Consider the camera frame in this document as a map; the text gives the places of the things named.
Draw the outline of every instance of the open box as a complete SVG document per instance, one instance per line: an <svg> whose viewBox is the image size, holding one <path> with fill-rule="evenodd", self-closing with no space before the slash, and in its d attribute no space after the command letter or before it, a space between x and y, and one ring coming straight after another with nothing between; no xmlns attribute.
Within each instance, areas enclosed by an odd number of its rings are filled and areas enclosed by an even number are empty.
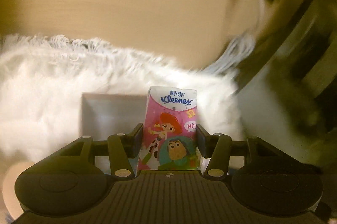
<svg viewBox="0 0 337 224"><path fill-rule="evenodd" d="M146 113L146 95L112 95L84 93L82 95L81 136L91 136L94 141L108 136L130 133L138 123L143 123ZM110 174L108 157L96 157L95 165ZM129 159L136 172L137 158Z"/></svg>

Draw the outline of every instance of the cartoon face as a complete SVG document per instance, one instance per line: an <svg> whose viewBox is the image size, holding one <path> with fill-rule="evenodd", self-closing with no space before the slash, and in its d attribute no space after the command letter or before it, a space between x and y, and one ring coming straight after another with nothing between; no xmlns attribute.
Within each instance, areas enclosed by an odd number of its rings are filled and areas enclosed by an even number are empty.
<svg viewBox="0 0 337 224"><path fill-rule="evenodd" d="M163 123L161 127L165 133L173 133L175 131L171 123Z"/></svg>
<svg viewBox="0 0 337 224"><path fill-rule="evenodd" d="M168 151L169 151L168 155L171 160L182 159L187 155L186 148L180 142L180 140L170 141L168 143Z"/></svg>

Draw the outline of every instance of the tissue packet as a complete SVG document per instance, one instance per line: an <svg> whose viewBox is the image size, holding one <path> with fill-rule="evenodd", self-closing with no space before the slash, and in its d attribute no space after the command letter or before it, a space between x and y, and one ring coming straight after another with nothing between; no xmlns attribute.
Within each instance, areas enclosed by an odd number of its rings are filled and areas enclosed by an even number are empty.
<svg viewBox="0 0 337 224"><path fill-rule="evenodd" d="M150 87L138 170L197 169L197 92Z"/></svg>

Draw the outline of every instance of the music note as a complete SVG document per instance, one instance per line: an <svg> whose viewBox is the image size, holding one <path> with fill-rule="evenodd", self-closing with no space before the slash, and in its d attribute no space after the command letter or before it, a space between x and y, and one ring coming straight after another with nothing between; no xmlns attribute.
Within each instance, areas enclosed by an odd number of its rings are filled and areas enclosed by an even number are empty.
<svg viewBox="0 0 337 224"><path fill-rule="evenodd" d="M195 113L194 113L193 110L188 110L186 113L187 113L187 116L188 116L189 118L195 116Z"/></svg>

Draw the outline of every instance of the white cable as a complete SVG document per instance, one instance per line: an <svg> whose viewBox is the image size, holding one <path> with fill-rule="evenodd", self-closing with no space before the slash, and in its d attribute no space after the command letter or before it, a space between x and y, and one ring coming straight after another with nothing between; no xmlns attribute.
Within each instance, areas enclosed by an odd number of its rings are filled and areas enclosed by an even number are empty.
<svg viewBox="0 0 337 224"><path fill-rule="evenodd" d="M221 74L235 68L238 63L246 59L255 48L254 34L258 30L265 13L264 0L258 0L259 12L257 24L253 29L248 29L242 35L235 37L228 44L225 52L214 63L203 71L209 74Z"/></svg>

